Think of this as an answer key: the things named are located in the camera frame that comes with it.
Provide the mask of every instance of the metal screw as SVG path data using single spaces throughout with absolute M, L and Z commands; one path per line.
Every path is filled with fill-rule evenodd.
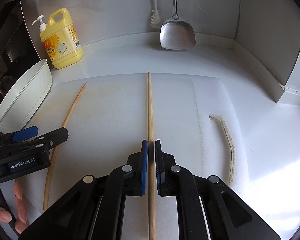
M 93 182 L 93 177 L 90 176 L 90 175 L 85 176 L 85 177 L 83 178 L 83 181 L 84 181 L 85 183 L 91 183 L 91 182 Z
M 209 180 L 212 183 L 218 183 L 219 182 L 219 178 L 217 176 L 210 176 Z
M 124 165 L 122 167 L 122 170 L 125 171 L 125 172 L 132 171 L 132 166 L 130 166 L 130 165 Z
M 170 168 L 172 171 L 174 171 L 174 172 L 179 172 L 179 171 L 181 171 L 181 168 L 178 166 L 178 165 L 173 165 L 173 166 L 171 166 L 171 168 Z

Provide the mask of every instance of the yellow bottle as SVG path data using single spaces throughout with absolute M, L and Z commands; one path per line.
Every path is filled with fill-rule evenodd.
M 62 14 L 62 19 L 55 21 L 58 14 Z M 40 38 L 54 67 L 60 69 L 82 59 L 82 47 L 69 11 L 66 8 L 55 11 L 47 24 L 42 18 L 43 15 L 39 16 L 32 24 L 40 21 Z

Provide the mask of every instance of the white brush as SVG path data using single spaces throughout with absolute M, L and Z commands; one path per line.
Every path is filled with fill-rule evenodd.
M 163 23 L 163 19 L 158 11 L 157 0 L 153 0 L 154 10 L 149 19 L 150 26 L 156 29 L 160 29 Z

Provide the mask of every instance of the human hand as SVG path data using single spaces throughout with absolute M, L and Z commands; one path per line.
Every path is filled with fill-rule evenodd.
M 21 234 L 29 226 L 29 221 L 26 202 L 22 199 L 22 187 L 17 181 L 15 181 L 13 193 L 15 195 L 14 200 L 16 202 L 18 216 L 18 219 L 15 224 L 15 229 L 19 234 Z M 0 222 L 9 223 L 11 220 L 11 214 L 2 207 L 0 207 Z

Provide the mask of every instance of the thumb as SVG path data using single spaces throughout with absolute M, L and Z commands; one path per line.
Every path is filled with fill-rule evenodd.
M 8 223 L 12 220 L 11 214 L 4 208 L 0 207 L 0 222 Z

